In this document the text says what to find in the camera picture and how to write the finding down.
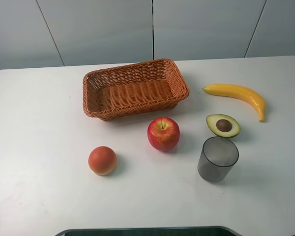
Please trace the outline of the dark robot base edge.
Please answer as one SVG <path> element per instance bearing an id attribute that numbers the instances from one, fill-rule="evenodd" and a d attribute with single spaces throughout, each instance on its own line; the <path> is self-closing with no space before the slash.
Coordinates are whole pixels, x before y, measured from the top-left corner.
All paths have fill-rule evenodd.
<path id="1" fill-rule="evenodd" d="M 222 227 L 121 228 L 65 230 L 57 236 L 237 236 Z"/>

